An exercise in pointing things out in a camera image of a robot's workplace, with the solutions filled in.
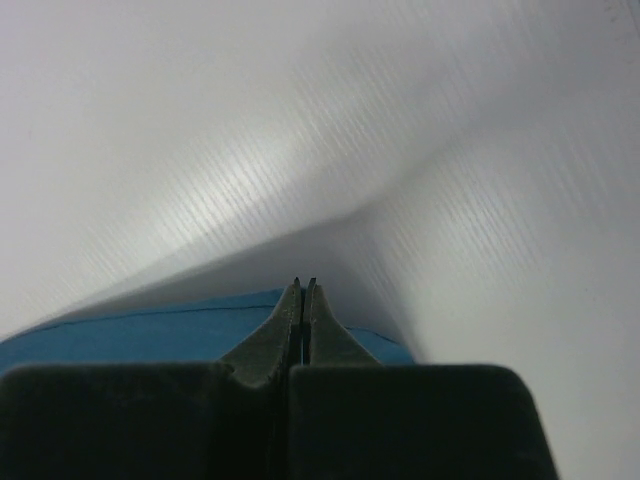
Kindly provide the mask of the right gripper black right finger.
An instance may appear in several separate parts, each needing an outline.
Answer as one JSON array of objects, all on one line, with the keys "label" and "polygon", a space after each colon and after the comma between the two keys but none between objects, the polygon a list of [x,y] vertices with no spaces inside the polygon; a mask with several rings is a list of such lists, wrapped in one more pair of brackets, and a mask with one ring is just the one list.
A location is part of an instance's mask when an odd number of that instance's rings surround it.
[{"label": "right gripper black right finger", "polygon": [[304,295],[305,365],[380,365],[335,318],[324,289],[311,278]]}]

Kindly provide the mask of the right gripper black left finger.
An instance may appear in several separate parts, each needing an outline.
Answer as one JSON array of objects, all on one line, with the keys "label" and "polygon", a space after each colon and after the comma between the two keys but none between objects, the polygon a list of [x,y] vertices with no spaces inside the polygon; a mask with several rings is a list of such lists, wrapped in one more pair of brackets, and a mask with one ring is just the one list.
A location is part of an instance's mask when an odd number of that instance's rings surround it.
[{"label": "right gripper black left finger", "polygon": [[304,294],[296,278],[284,290],[270,316],[218,363],[244,387],[278,385],[282,377],[287,377],[289,368],[301,361],[303,303]]}]

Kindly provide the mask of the teal blue t shirt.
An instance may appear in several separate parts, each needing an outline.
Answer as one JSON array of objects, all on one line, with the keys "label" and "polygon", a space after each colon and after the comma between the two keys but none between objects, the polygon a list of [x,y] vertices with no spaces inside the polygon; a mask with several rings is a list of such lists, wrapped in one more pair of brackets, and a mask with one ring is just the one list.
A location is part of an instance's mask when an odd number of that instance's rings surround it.
[{"label": "teal blue t shirt", "polygon": [[226,356],[267,321],[285,292],[277,288],[51,321],[1,342],[1,372],[41,365],[209,362],[243,370],[257,362],[257,349]]}]

